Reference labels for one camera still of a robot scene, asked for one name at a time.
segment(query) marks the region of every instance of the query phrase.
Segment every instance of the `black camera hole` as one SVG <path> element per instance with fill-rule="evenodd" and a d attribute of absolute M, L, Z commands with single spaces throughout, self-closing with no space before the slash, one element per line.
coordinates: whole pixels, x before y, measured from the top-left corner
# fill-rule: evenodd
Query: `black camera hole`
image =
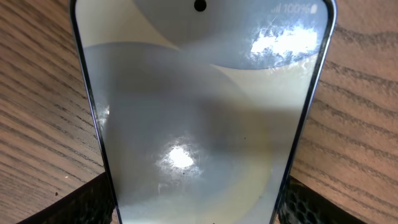
<path fill-rule="evenodd" d="M 196 0 L 195 3 L 193 4 L 193 7 L 198 12 L 203 12 L 206 9 L 206 6 L 207 6 L 207 3 L 205 0 Z"/>

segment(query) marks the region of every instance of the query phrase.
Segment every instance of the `wood grain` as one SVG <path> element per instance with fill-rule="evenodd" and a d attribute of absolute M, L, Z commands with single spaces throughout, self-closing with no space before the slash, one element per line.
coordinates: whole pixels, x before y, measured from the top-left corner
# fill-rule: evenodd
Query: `wood grain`
<path fill-rule="evenodd" d="M 398 223 L 398 1 L 337 3 L 292 175 L 368 223 Z M 67 8 L 0 0 L 0 223 L 104 171 Z"/>

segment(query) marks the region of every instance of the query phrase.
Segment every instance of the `battery icon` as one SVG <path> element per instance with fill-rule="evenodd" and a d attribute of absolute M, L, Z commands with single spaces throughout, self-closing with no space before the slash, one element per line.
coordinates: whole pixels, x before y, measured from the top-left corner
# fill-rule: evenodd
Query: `battery icon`
<path fill-rule="evenodd" d="M 316 4 L 313 4 L 313 5 L 311 6 L 311 11 L 310 11 L 310 13 L 311 13 L 311 14 L 316 13 L 316 12 L 317 12 L 317 9 L 318 9 L 318 6 L 317 6 Z"/>

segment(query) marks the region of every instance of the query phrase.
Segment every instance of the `phone bezel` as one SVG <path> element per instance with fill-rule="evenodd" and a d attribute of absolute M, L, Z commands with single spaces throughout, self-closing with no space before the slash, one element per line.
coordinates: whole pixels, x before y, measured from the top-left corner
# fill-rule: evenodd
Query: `phone bezel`
<path fill-rule="evenodd" d="M 112 181 L 112 176 L 111 176 L 111 172 L 110 172 L 110 169 L 109 169 L 108 159 L 106 157 L 105 146 L 104 146 L 103 138 L 102 138 L 102 135 L 101 135 L 101 131 L 98 128 L 100 124 L 97 122 L 98 121 L 98 119 L 97 119 L 98 115 L 96 113 L 96 107 L 95 107 L 95 103 L 94 103 L 93 92 L 92 92 L 92 89 L 91 89 L 90 78 L 88 76 L 86 61 L 85 61 L 84 52 L 83 52 L 83 45 L 81 44 L 80 34 L 79 34 L 79 30 L 78 30 L 78 24 L 77 24 L 77 20 L 76 20 L 76 14 L 75 14 L 76 2 L 77 2 L 77 0 L 70 0 L 70 3 L 69 3 L 69 13 L 70 13 L 70 21 L 71 21 L 71 25 L 72 25 L 72 32 L 73 32 L 73 36 L 75 38 L 76 48 L 77 48 L 79 61 L 80 61 L 80 67 L 81 67 L 81 71 L 82 71 L 82 74 L 83 74 L 83 80 L 84 80 L 84 83 L 85 83 L 85 86 L 86 86 L 88 102 L 90 104 L 90 110 L 91 110 L 91 115 L 93 117 L 93 123 L 94 123 L 94 127 L 95 127 L 95 132 L 96 132 L 96 135 L 97 135 L 97 138 L 98 138 L 98 144 L 99 144 L 100 149 L 101 149 L 101 155 L 102 155 L 103 162 L 104 162 L 105 172 L 106 172 L 106 175 L 108 176 L 108 179 L 109 179 L 109 184 L 111 186 L 113 200 L 114 200 L 114 203 L 115 203 L 115 206 L 116 206 L 116 215 L 118 217 L 118 222 L 120 224 L 122 224 L 123 222 L 121 220 L 121 216 L 120 216 L 120 212 L 119 212 L 118 201 L 117 201 L 116 193 L 115 193 L 114 186 L 113 186 L 113 181 Z M 309 109 L 310 109 L 310 106 L 311 106 L 315 91 L 317 89 L 317 84 L 318 84 L 319 77 L 320 77 L 320 74 L 321 74 L 321 71 L 322 71 L 322 66 L 323 66 L 323 63 L 324 63 L 325 58 L 326 58 L 326 52 L 328 50 L 328 46 L 330 44 L 331 35 L 333 33 L 333 29 L 334 29 L 335 23 L 336 23 L 337 7 L 336 7 L 335 0 L 323 0 L 323 2 L 325 2 L 326 7 L 328 9 L 328 22 L 327 22 L 325 34 L 323 36 L 323 40 L 322 40 L 322 43 L 321 43 L 321 46 L 320 46 L 320 51 L 318 53 L 317 62 L 315 64 L 315 68 L 314 68 L 314 71 L 313 71 L 313 74 L 312 74 L 312 78 L 311 78 L 311 81 L 310 81 L 310 86 L 308 88 L 308 93 L 307 93 L 307 96 L 306 96 L 306 99 L 305 99 L 303 110 L 302 110 L 302 113 L 300 115 L 300 120 L 298 122 L 298 126 L 297 126 L 297 130 L 296 130 L 296 133 L 295 133 L 295 137 L 294 137 L 294 141 L 293 141 L 293 144 L 292 144 L 292 148 L 291 148 L 290 153 L 289 153 L 289 158 L 287 160 L 284 176 L 282 178 L 282 182 L 280 183 L 278 196 L 277 196 L 277 199 L 275 201 L 274 209 L 272 211 L 272 216 L 271 216 L 271 219 L 270 219 L 270 222 L 269 222 L 270 224 L 275 222 L 276 210 L 277 210 L 277 207 L 279 206 L 280 197 L 281 197 L 282 192 L 284 190 L 284 187 L 285 187 L 286 181 L 288 179 L 290 170 L 292 169 L 293 159 L 294 159 L 294 155 L 296 153 L 297 145 L 298 145 L 299 140 L 301 138 L 302 131 L 303 131 L 304 126 L 305 126 L 305 121 L 307 120 L 308 112 L 309 112 Z"/>

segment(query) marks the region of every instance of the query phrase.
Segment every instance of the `phone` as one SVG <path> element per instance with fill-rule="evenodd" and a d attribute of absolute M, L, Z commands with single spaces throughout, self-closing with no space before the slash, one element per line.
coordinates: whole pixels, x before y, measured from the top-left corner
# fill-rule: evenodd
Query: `phone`
<path fill-rule="evenodd" d="M 119 223 L 272 223 L 332 0 L 71 0 Z"/>

